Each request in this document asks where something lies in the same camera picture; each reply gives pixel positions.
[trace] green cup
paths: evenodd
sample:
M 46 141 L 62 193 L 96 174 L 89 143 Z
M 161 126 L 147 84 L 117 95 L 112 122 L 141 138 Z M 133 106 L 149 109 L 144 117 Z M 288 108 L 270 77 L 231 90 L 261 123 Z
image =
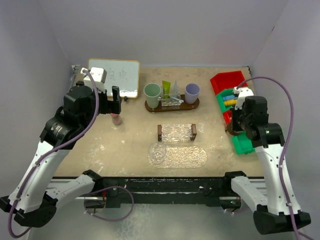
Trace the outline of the green cup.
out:
M 161 94 L 161 87 L 156 83 L 149 83 L 143 89 L 146 96 L 146 103 L 149 108 L 155 109 L 159 105 L 158 97 Z

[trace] pink object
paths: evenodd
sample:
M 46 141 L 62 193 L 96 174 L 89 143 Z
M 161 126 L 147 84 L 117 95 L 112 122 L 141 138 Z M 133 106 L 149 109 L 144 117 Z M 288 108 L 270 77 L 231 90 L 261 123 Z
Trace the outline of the pink object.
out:
M 120 125 L 122 123 L 122 118 L 119 114 L 111 113 L 111 118 L 114 125 Z

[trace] gray floor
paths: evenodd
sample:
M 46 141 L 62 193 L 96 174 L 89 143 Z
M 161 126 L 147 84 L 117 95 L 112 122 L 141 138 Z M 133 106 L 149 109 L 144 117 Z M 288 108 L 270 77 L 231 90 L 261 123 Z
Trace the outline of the gray floor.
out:
M 130 206 L 104 209 L 100 216 L 118 218 Z M 133 213 L 120 222 L 105 222 L 84 214 L 83 200 L 75 200 L 58 211 L 50 223 L 34 228 L 30 240 L 291 240 L 293 234 L 261 236 L 252 212 L 231 216 L 218 207 L 203 205 L 136 204 Z

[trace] wooden stand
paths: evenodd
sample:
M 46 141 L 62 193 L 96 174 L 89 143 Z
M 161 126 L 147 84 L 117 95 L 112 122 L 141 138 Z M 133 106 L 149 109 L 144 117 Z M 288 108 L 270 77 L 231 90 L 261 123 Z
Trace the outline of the wooden stand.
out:
M 238 135 L 240 135 L 240 133 L 235 132 L 235 131 L 232 130 L 232 119 L 231 119 L 231 122 L 229 122 L 229 123 L 225 126 L 224 131 L 225 131 L 225 132 L 228 132 L 228 133 L 231 134 L 232 136 L 238 136 Z
M 192 136 L 190 137 L 191 141 L 194 141 L 196 139 L 197 136 L 197 128 L 195 124 L 191 125 L 191 132 L 192 132 Z
M 185 111 L 196 109 L 199 106 L 199 98 L 193 104 L 186 103 L 185 95 L 181 95 L 181 99 L 183 103 L 177 106 L 161 106 L 161 101 L 159 101 L 159 105 L 156 108 L 150 108 L 147 104 L 147 101 L 144 102 L 145 108 L 151 113 L 164 113 L 164 112 L 173 112 L 173 111 Z
M 158 125 L 158 142 L 162 141 L 162 125 Z

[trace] white wall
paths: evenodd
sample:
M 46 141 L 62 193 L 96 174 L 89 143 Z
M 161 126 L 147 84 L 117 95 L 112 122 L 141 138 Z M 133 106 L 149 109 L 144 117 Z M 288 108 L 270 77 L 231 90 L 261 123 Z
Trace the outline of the white wall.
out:
M 287 165 L 302 210 L 311 213 L 314 237 L 319 234 L 320 212 L 315 211 L 320 191 L 320 1 L 289 0 L 264 48 L 255 60 L 253 75 L 281 81 L 291 93 L 295 116 Z M 289 102 L 272 82 L 257 80 L 258 94 L 268 100 L 270 120 L 285 134 L 289 127 Z
M 247 66 L 288 0 L 39 0 L 73 64 Z
M 63 102 L 71 64 L 37 0 L 0 4 L 0 196 L 25 173 L 45 123 Z M 0 211 L 1 239 L 11 239 Z

